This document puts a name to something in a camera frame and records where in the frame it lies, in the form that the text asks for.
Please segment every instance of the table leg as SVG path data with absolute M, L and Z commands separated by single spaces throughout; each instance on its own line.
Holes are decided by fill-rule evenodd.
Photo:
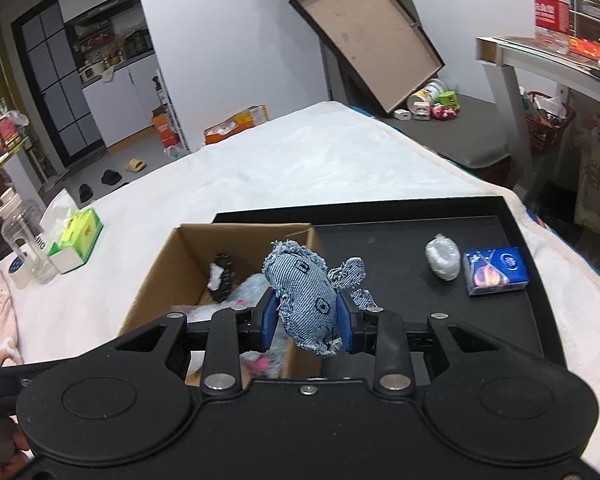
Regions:
M 532 189 L 534 172 L 518 77 L 515 69 L 508 65 L 485 64 L 484 71 L 507 137 L 511 156 L 508 184 L 514 185 L 514 191 L 524 202 L 527 193 Z

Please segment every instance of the denim fish toy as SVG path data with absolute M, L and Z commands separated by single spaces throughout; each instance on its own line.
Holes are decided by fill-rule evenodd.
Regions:
M 334 355 L 342 344 L 337 335 L 336 291 L 359 285 L 365 264 L 350 258 L 327 271 L 318 254 L 297 242 L 274 242 L 262 272 L 280 298 L 282 325 L 296 344 L 321 356 Z M 374 306 L 368 290 L 351 293 L 361 310 Z

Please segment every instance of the tissue pack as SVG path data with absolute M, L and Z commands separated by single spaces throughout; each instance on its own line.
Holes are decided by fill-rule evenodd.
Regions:
M 54 241 L 48 256 L 61 274 L 85 264 L 98 235 L 102 231 L 102 222 L 92 209 L 75 212 L 62 232 L 60 241 Z
M 462 266 L 469 296 L 517 290 L 529 282 L 517 247 L 465 251 Z

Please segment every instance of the white crumpled plastic ball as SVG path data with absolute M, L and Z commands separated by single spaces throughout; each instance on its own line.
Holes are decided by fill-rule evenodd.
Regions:
M 437 234 L 426 245 L 424 253 L 431 270 L 443 280 L 450 282 L 460 274 L 460 249 L 451 238 Z

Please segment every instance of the blue tissue pack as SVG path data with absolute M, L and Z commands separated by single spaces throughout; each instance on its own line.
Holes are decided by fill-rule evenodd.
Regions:
M 469 296 L 517 290 L 529 282 L 517 247 L 465 251 L 462 267 Z

